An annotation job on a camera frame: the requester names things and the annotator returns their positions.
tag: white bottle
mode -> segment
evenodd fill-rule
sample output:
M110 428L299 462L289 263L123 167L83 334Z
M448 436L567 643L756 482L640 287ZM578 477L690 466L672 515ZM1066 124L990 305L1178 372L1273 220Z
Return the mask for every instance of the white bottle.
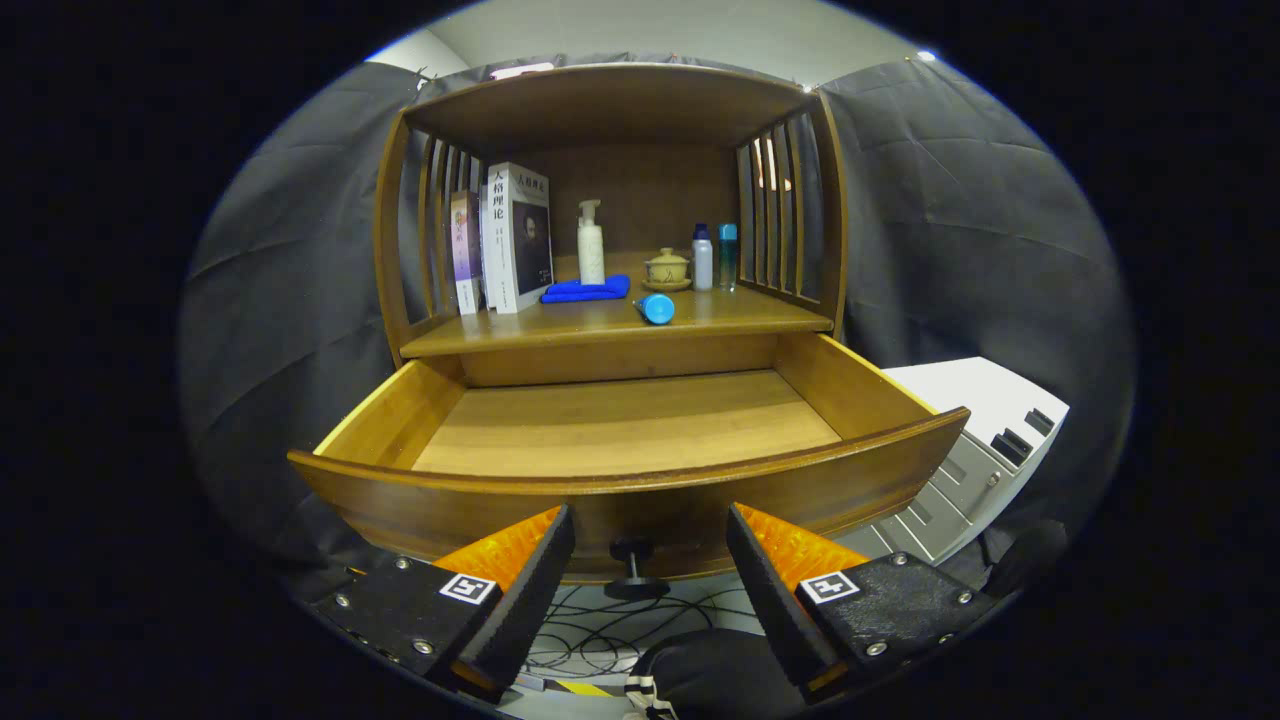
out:
M599 200L577 204L582 217L577 219L577 274L582 284L604 284L604 231L595 224Z
M712 236L707 223L698 223L694 229L694 290L712 288Z

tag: blue cloth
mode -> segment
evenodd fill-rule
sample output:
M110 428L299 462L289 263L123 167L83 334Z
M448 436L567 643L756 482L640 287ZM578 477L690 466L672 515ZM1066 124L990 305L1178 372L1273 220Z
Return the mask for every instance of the blue cloth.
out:
M612 275L604 284L582 284L580 281L556 283L543 293L543 302L580 302L582 300L618 300L631 291L631 278Z

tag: wooden cabinet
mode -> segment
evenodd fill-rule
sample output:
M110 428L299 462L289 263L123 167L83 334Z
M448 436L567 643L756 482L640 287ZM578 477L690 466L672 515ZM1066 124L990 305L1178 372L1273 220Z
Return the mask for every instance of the wooden cabinet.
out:
M416 323L397 234L411 133L426 135ZM550 181L557 281L576 277L576 204L604 201L605 269L632 275L632 297L458 315L443 208L504 160ZM892 515L968 410L938 413L827 334L845 296L844 183L820 91L726 70L563 68L408 108L374 222L398 370L289 459L365 538L424 560L570 502L566 582L616 578L621 536L654 541L646 573L728 570L731 501L824 534ZM805 193L822 200L820 228L805 227ZM630 302L646 293L643 260L686 246L695 222L740 223L739 288L673 293L671 324L649 325Z

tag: ceiling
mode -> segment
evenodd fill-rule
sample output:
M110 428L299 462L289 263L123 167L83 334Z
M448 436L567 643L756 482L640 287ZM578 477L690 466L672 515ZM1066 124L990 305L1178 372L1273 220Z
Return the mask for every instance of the ceiling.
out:
M817 0L488 0L428 29L470 67L549 53L657 51L801 85L820 85L919 50Z

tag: open drawer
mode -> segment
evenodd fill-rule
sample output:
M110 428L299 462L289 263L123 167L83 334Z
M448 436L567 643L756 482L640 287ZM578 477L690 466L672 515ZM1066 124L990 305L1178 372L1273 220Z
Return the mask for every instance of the open drawer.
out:
M906 507L969 411L936 413L813 332L640 338L408 360L289 460L369 542L434 560L562 502L566 582L724 571L731 501L833 534Z

